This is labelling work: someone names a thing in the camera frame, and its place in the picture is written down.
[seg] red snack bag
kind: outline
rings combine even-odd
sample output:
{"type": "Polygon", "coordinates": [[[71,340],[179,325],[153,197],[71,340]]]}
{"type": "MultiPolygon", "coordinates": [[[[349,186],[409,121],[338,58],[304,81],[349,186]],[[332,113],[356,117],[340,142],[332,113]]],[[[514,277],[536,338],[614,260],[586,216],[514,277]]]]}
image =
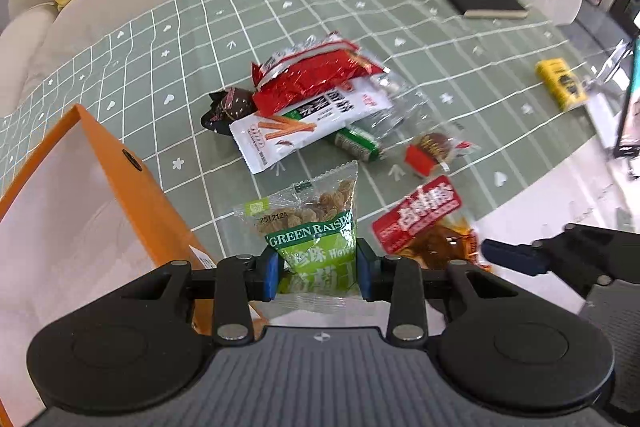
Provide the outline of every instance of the red snack bag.
{"type": "Polygon", "coordinates": [[[478,236],[446,176],[418,187],[377,219],[372,228],[386,253],[410,257],[423,268],[444,269],[451,259],[482,266],[477,254],[478,236]]]}
{"type": "Polygon", "coordinates": [[[384,70],[358,55],[359,47],[336,33],[321,41],[314,36],[274,54],[263,65],[252,65],[260,113],[271,116],[285,107],[332,89],[359,76],[384,70]]]}

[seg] gray gripper base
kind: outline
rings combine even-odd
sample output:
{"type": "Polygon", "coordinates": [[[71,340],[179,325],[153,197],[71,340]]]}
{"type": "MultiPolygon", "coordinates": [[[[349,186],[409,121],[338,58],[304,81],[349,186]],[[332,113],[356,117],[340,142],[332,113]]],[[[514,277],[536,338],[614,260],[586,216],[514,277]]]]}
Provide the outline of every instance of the gray gripper base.
{"type": "Polygon", "coordinates": [[[613,344],[616,385],[611,404],[627,412],[640,410],[640,285],[621,280],[595,285],[580,316],[613,344]]]}
{"type": "Polygon", "coordinates": [[[552,419],[510,417],[447,386],[421,351],[377,328],[266,329],[222,349],[200,380],[158,407],[119,417],[50,409],[33,427],[604,427],[594,410],[552,419]],[[325,331],[330,337],[320,337],[325,331]]]}

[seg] clear plastic bag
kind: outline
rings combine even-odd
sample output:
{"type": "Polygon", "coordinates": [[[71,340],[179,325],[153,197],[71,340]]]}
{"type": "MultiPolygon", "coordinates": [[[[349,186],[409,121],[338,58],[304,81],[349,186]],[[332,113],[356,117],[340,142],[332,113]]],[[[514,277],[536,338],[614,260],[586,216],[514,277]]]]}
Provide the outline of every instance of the clear plastic bag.
{"type": "Polygon", "coordinates": [[[317,178],[237,206],[234,213],[265,238],[286,261],[278,299],[292,309],[331,312],[356,289],[355,184],[353,161],[317,178]]]}

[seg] grid pattern tablecloth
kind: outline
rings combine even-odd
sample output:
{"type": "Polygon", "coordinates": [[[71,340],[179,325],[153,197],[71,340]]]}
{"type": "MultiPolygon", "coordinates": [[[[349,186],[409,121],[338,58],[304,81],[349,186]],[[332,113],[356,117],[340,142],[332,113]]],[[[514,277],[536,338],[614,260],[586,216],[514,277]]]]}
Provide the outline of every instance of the grid pattern tablecloth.
{"type": "MultiPolygon", "coordinates": [[[[584,67],[535,9],[521,21],[492,21],[464,19],[446,0],[172,0],[64,64],[4,119],[2,191],[46,131],[81,103],[144,159],[213,256],[260,251],[259,238],[242,233],[233,206],[350,157],[321,140],[254,176],[231,138],[201,128],[207,94],[252,87],[252,61],[332,30],[384,59],[424,91],[436,118],[460,122],[481,147],[456,160],[450,175],[478,219],[593,136],[584,113],[559,113],[534,73],[537,61],[552,57],[578,73],[584,67]]],[[[361,235],[419,183],[403,153],[398,146],[361,165],[361,235]]]]}

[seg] white heart pattern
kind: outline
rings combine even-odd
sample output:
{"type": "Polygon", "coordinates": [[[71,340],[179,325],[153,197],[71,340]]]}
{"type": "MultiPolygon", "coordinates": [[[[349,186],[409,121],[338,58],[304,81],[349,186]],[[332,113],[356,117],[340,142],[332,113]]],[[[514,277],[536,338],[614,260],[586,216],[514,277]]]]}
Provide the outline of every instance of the white heart pattern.
{"type": "Polygon", "coordinates": [[[507,175],[504,172],[494,172],[494,183],[496,187],[502,187],[508,180],[507,175]]]}

